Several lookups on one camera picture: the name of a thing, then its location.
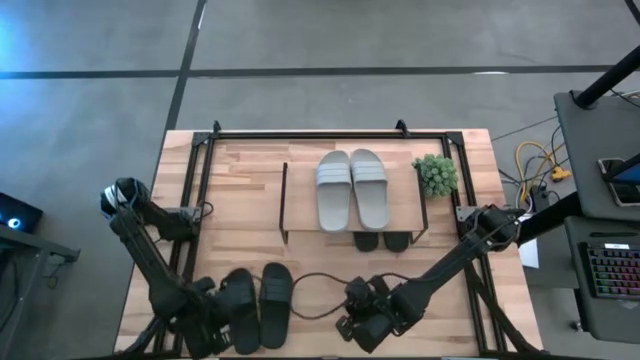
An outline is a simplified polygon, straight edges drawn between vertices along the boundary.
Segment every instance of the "white paper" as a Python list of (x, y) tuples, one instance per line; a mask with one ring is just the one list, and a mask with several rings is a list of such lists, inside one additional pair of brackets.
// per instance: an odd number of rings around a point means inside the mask
[[(518, 220), (527, 221), (531, 215), (523, 215)], [(538, 262), (538, 239), (532, 239), (520, 246), (518, 249), (520, 253), (520, 262), (522, 266), (539, 269), (540, 263)]]

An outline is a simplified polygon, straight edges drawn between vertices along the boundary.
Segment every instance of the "computer monitor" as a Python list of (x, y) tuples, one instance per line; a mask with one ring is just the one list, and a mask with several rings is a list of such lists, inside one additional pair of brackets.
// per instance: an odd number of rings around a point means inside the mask
[(605, 181), (617, 184), (640, 185), (640, 154), (629, 160), (603, 159), (602, 177)]

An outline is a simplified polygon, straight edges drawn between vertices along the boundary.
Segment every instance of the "black slide sandal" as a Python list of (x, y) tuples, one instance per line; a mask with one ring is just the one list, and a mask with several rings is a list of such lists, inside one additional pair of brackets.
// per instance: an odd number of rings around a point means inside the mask
[(229, 306), (229, 330), (236, 352), (249, 355), (260, 348), (260, 323), (253, 277), (247, 269), (235, 269), (223, 280)]
[(413, 236), (410, 232), (386, 232), (382, 235), (384, 237), (384, 245), (394, 253), (401, 253), (407, 250)]
[(289, 269), (279, 263), (267, 264), (260, 288), (260, 340), (267, 349), (278, 349), (287, 340), (292, 292)]
[(353, 233), (353, 242), (362, 252), (373, 251), (378, 247), (378, 233), (356, 231)]

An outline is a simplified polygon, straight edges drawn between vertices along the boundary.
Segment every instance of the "blue light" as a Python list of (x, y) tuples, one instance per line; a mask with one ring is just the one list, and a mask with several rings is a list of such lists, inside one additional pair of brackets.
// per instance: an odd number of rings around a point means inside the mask
[(9, 227), (12, 229), (17, 229), (20, 227), (20, 225), (22, 225), (22, 221), (20, 221), (20, 219), (12, 218), (9, 219), (7, 225), (9, 225)]

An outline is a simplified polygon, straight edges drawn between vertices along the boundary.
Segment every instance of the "white slide sandal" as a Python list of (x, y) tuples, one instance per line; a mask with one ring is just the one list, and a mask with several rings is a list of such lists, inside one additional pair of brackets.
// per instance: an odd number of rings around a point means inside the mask
[(351, 174), (349, 156), (336, 150), (325, 155), (316, 169), (318, 221), (326, 232), (344, 231), (349, 225)]
[(389, 223), (387, 175), (372, 151), (358, 149), (351, 154), (351, 175), (360, 223), (368, 231), (380, 231)]

